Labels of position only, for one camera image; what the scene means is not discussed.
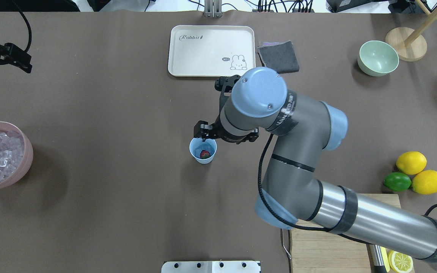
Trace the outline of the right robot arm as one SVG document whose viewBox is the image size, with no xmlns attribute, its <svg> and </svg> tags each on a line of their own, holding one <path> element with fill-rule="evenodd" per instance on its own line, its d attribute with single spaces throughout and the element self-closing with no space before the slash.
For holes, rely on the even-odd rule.
<svg viewBox="0 0 437 273">
<path fill-rule="evenodd" d="M 287 88 L 273 69 L 256 67 L 215 82 L 220 113 L 198 121 L 194 138 L 254 142 L 259 129 L 277 136 L 265 174 L 258 168 L 257 215 L 281 229 L 335 234 L 383 246 L 428 263 L 437 271 L 437 220 L 359 195 L 314 178 L 321 152 L 336 149 L 347 133 L 347 117 L 326 102 Z"/>
</svg>

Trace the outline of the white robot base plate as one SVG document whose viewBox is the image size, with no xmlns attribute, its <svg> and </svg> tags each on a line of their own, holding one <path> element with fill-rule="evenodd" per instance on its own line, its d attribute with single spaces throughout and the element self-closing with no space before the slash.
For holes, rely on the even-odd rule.
<svg viewBox="0 0 437 273">
<path fill-rule="evenodd" d="M 253 260 L 168 261 L 162 273 L 261 273 L 261 264 Z"/>
</svg>

